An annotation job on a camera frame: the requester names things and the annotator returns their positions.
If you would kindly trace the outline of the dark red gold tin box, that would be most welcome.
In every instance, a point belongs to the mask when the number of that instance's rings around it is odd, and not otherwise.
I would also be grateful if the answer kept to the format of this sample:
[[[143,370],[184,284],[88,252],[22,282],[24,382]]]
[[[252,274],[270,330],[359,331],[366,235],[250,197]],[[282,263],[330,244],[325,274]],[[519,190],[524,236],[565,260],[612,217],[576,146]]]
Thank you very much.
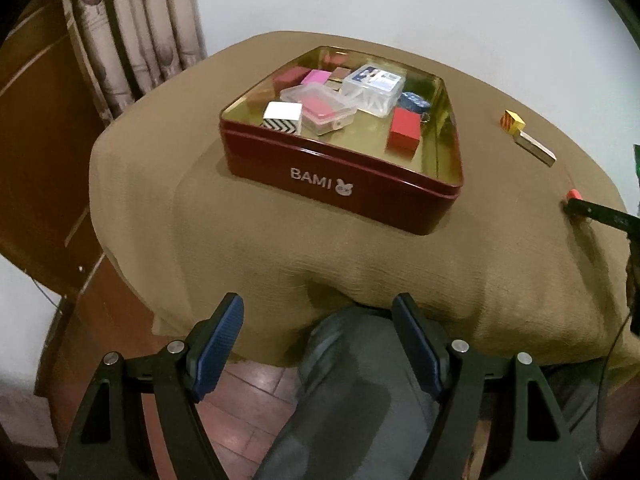
[[[281,90],[302,84],[311,70],[375,64],[406,77],[404,91],[432,104],[413,152],[387,145],[393,111],[377,118],[358,110],[340,130],[299,136],[262,127],[262,115]],[[463,185],[454,113],[442,78],[420,68],[354,50],[322,46],[283,65],[220,114],[229,170],[414,234],[432,232]]]

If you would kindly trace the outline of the silver metal rectangular case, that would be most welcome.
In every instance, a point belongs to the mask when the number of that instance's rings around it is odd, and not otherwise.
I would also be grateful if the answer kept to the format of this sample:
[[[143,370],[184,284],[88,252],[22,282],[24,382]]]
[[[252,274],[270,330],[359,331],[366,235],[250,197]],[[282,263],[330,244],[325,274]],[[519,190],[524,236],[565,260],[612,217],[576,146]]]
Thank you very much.
[[[521,148],[524,148],[525,151],[528,151],[529,154],[534,155],[548,167],[552,167],[555,164],[555,154],[525,131],[519,131],[514,136],[514,142]]]

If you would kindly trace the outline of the small red rectangular box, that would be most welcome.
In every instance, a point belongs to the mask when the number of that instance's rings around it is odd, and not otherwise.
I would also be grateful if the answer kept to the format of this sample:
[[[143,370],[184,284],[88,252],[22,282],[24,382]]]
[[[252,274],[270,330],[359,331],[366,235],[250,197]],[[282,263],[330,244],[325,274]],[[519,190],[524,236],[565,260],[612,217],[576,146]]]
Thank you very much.
[[[421,116],[396,107],[393,111],[387,145],[395,150],[413,153],[421,140]]]

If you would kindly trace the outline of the yellow striped cube box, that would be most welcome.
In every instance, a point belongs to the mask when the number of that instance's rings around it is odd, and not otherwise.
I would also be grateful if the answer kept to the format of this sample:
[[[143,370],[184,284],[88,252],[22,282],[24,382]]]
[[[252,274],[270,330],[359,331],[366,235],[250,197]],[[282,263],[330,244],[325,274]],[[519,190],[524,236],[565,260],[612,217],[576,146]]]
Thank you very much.
[[[526,122],[519,114],[512,110],[505,110],[499,122],[501,128],[511,136],[519,134],[526,126]]]

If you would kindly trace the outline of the grey trousered leg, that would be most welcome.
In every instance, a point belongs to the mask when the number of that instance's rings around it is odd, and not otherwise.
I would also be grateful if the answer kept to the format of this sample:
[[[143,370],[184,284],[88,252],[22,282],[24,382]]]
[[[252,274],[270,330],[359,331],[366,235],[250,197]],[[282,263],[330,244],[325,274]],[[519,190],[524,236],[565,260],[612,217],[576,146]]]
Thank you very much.
[[[394,324],[350,307],[311,332],[294,413],[258,479],[407,479],[439,405],[414,376]]]

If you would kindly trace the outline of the white zigzag cube box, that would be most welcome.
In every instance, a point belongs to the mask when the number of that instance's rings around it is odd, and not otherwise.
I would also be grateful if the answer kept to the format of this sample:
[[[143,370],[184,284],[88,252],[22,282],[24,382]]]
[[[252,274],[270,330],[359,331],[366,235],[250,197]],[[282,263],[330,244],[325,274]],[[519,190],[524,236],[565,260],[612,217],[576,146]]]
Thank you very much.
[[[302,119],[302,103],[271,101],[262,115],[260,125],[273,131],[299,136],[302,132]]]

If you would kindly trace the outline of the red rounded square case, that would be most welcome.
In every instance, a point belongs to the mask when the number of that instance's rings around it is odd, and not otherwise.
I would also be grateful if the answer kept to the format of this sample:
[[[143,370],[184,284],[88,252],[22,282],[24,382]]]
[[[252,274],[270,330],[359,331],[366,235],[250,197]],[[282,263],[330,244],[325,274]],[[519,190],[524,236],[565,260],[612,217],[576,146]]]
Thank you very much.
[[[582,194],[578,192],[577,188],[572,188],[566,194],[567,200],[580,200],[582,198]]]

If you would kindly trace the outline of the blue patterned small tin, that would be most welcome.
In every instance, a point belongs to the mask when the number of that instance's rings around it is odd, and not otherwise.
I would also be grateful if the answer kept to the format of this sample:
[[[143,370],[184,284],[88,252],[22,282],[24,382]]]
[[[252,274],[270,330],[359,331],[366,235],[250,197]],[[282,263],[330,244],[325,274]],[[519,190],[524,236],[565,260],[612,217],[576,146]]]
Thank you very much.
[[[423,96],[419,96],[414,92],[402,92],[398,99],[397,106],[414,114],[418,114],[421,122],[424,124],[431,119],[432,104],[424,99]]]

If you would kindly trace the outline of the beige patterned curtain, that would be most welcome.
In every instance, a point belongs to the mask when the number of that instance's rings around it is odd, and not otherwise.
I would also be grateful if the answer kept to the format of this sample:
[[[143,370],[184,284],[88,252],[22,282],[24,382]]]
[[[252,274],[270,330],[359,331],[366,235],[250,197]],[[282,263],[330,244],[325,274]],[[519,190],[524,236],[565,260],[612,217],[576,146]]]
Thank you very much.
[[[104,124],[206,57],[196,0],[62,0]]]

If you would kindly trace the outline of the clear labelled plastic box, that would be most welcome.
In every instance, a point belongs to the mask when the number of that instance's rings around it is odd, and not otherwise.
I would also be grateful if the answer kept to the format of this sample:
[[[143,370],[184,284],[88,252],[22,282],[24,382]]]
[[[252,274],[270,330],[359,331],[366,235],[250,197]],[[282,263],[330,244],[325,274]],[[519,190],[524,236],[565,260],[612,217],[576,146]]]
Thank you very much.
[[[405,82],[404,75],[389,72],[375,64],[367,64],[343,79],[340,93],[363,113],[384,118],[399,100]]]

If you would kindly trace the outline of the clear box with pink pad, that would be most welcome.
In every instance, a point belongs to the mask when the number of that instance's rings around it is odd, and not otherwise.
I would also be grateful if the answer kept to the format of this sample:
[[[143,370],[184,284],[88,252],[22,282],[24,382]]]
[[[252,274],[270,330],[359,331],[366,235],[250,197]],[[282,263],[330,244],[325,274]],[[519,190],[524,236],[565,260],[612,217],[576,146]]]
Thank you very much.
[[[358,112],[351,99],[316,82],[281,90],[279,98],[283,102],[299,103],[303,107],[303,126],[317,136],[349,126]]]

